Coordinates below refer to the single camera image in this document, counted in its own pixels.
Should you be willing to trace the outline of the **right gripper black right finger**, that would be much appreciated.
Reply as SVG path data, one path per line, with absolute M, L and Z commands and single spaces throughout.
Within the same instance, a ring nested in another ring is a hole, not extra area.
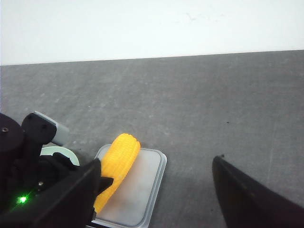
M 220 156 L 212 161 L 218 202 L 228 228 L 302 228 L 304 209 Z

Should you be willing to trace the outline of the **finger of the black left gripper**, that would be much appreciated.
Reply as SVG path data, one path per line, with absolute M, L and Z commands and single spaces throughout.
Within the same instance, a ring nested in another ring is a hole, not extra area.
M 114 179 L 109 177 L 99 177 L 98 178 L 98 193 L 104 192 L 113 184 Z

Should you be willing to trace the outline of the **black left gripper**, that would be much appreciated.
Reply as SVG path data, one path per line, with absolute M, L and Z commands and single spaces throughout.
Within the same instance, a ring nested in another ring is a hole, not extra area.
M 0 115 L 0 209 L 18 193 L 42 192 L 78 169 L 69 158 L 56 152 L 40 155 L 43 147 L 59 146 L 51 141 L 56 128 L 34 113 L 21 124 Z

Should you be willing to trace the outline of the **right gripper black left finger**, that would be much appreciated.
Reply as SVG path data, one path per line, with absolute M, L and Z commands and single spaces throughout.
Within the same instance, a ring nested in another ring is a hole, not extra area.
M 92 219 L 98 195 L 98 159 L 80 167 L 52 187 L 18 193 L 1 214 L 2 228 L 84 228 Z

